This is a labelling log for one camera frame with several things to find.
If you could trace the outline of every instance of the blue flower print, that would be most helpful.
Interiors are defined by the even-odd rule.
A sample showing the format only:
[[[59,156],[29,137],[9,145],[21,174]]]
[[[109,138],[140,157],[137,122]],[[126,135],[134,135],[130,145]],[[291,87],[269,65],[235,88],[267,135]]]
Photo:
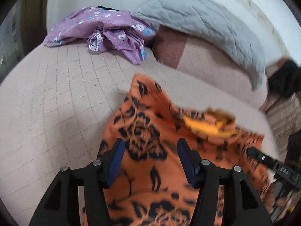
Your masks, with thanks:
[[[142,55],[142,58],[146,58],[146,51],[145,50],[141,50],[141,55]]]
[[[150,209],[148,211],[148,215],[145,216],[143,219],[144,220],[139,226],[153,226],[153,225],[188,226],[191,220],[188,210],[175,208],[171,202],[166,200],[151,203]]]
[[[153,34],[153,32],[154,31],[152,29],[145,29],[144,34],[149,36],[149,35]]]
[[[123,40],[124,38],[126,38],[126,35],[125,34],[120,34],[119,36],[117,36],[117,38],[119,40]]]

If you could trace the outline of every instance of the orange leopard print cloth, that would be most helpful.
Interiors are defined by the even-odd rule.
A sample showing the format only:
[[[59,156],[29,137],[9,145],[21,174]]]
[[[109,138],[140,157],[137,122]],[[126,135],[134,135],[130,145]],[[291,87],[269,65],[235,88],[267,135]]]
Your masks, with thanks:
[[[192,130],[184,118],[219,125],[219,130],[234,131],[230,138],[211,137]],[[263,135],[235,125],[235,118],[221,110],[206,112],[174,106],[161,87],[147,76],[136,74],[120,109],[108,123],[98,158],[123,138],[126,151],[115,183],[104,190],[110,217],[115,225],[189,225],[198,197],[186,180],[177,154],[177,141],[185,138],[192,150],[218,167],[242,167],[262,199],[269,181],[264,166],[247,158],[250,146],[261,148]],[[221,225],[223,186],[215,225]]]

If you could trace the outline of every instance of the quilted blanket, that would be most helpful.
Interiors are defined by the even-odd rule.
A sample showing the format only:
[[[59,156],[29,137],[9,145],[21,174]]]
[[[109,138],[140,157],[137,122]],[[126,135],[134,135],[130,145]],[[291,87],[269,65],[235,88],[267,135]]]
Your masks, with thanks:
[[[249,27],[213,0],[150,0],[134,16],[201,37],[227,53],[248,74],[252,89],[262,84],[265,56]]]

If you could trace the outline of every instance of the stitched grid pattern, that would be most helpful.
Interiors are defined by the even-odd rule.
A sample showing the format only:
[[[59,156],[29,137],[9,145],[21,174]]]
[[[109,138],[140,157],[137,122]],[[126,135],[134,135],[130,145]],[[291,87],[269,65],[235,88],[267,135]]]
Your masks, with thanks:
[[[267,98],[264,76],[262,86],[252,91],[247,74],[229,56],[210,43],[189,36],[178,70],[212,84],[239,100],[259,109]]]
[[[3,81],[0,197],[20,226],[29,224],[62,165],[76,169],[96,158],[106,123],[123,102],[136,72],[157,81],[178,105],[234,113],[240,125],[266,134],[268,153],[276,157],[262,113],[156,62],[151,50],[146,51],[147,59],[135,66],[118,51],[91,54],[84,41],[53,48],[40,45]]]

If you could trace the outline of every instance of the purple floral fabric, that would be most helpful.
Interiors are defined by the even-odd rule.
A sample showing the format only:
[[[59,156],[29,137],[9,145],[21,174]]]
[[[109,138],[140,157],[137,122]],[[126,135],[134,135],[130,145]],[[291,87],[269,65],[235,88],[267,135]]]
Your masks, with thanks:
[[[92,51],[121,50],[133,64],[141,64],[146,57],[144,40],[153,39],[155,34],[130,11],[87,7],[71,13],[52,28],[44,45],[55,47],[85,38]]]

